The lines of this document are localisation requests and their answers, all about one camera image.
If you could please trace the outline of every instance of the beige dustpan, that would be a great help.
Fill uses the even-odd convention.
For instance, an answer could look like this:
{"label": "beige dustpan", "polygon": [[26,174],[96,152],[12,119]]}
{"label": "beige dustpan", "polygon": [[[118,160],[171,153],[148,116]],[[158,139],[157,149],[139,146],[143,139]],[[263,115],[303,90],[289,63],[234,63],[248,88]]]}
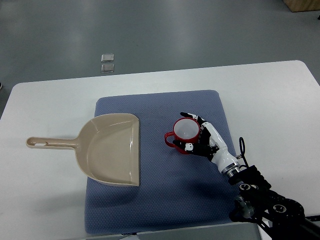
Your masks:
{"label": "beige dustpan", "polygon": [[112,113],[88,121],[75,139],[30,137],[35,149],[74,149],[80,169],[93,180],[112,186],[139,186],[139,119]]}

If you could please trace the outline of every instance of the dustpan handle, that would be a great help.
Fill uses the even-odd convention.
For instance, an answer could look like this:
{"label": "dustpan handle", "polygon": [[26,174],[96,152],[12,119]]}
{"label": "dustpan handle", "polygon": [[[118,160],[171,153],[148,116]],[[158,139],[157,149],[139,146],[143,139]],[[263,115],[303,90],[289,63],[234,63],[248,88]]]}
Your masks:
{"label": "dustpan handle", "polygon": [[31,149],[75,149],[79,146],[77,139],[58,139],[45,137],[29,137],[26,145]]}

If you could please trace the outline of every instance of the robot finger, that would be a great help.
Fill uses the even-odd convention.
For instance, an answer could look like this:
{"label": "robot finger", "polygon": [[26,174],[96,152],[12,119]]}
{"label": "robot finger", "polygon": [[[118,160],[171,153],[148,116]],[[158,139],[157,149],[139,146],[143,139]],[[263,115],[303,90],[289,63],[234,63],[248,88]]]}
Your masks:
{"label": "robot finger", "polygon": [[199,143],[185,143],[179,140],[173,140],[173,144],[189,154],[207,157],[211,160],[214,154],[219,150],[217,146],[209,146]]}
{"label": "robot finger", "polygon": [[203,123],[205,123],[206,122],[206,120],[204,120],[203,118],[201,118],[200,116],[198,116],[198,115],[195,115],[195,114],[192,114],[192,113],[188,113],[188,112],[180,112],[180,115],[182,116],[182,117],[185,117],[185,118],[192,118],[192,119],[194,119],[194,120],[196,120],[198,123],[199,123],[199,125],[201,126]]}

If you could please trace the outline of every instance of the white table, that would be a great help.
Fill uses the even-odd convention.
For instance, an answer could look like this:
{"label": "white table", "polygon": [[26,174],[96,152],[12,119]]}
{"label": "white table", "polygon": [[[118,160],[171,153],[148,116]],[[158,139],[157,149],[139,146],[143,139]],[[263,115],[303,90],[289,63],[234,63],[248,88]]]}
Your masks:
{"label": "white table", "polygon": [[220,94],[237,153],[242,136],[272,190],[319,215],[320,87],[303,62],[271,62],[16,85],[0,120],[1,238],[87,236],[74,152],[30,149],[28,137],[76,137],[101,97],[207,89]]}

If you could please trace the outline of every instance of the black cable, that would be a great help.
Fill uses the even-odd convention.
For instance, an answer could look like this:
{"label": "black cable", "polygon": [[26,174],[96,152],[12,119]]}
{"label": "black cable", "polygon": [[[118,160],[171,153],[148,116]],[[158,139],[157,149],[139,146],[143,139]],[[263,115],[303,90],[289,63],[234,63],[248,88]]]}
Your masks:
{"label": "black cable", "polygon": [[244,165],[241,165],[240,168],[241,167],[249,168],[248,162],[247,162],[246,157],[245,157],[245,153],[246,153],[245,140],[243,139],[242,136],[239,138],[239,146],[240,146],[241,158],[244,161]]}

